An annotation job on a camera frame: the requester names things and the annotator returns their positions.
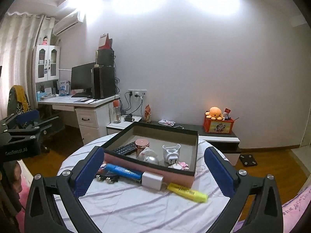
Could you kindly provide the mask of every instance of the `white charger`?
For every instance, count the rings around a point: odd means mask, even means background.
[[[144,172],[142,174],[142,186],[160,191],[163,182],[163,176],[156,173]]]
[[[176,146],[173,147],[166,147],[165,145],[163,145],[164,161],[170,165],[177,163],[177,161],[179,160],[179,149],[180,144],[177,144]]]

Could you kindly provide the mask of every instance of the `door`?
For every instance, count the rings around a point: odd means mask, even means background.
[[[49,46],[37,46],[35,49],[35,82],[48,79]]]
[[[304,136],[302,137],[300,147],[310,145],[311,143],[311,104],[309,110],[309,116],[306,124],[306,128],[304,130]]]
[[[49,46],[48,80],[59,79],[59,47]]]

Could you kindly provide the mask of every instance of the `air conditioner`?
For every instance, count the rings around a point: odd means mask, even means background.
[[[60,20],[53,28],[53,34],[59,36],[66,30],[72,29],[75,25],[82,24],[84,21],[85,13],[75,10],[62,20]]]

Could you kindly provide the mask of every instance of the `curtain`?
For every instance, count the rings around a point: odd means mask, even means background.
[[[6,14],[3,18],[0,25],[1,119],[7,116],[9,91],[13,85],[22,85],[31,107],[37,107],[32,53],[35,45],[42,41],[40,38],[43,39],[45,35],[51,37],[50,25],[54,23],[54,18],[48,20],[45,16],[36,17],[27,14]]]

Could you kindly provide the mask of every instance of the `pink blanket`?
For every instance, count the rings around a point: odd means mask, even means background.
[[[283,233],[289,233],[306,210],[311,201],[311,186],[307,187],[300,195],[282,206]]]
[[[20,202],[24,208],[26,208],[27,198],[29,194],[29,186],[27,185],[27,181],[21,176],[21,185],[23,190],[19,193],[20,195]],[[21,211],[16,215],[16,219],[18,221],[19,230],[21,233],[24,233],[24,220],[25,220],[25,211],[21,209]]]

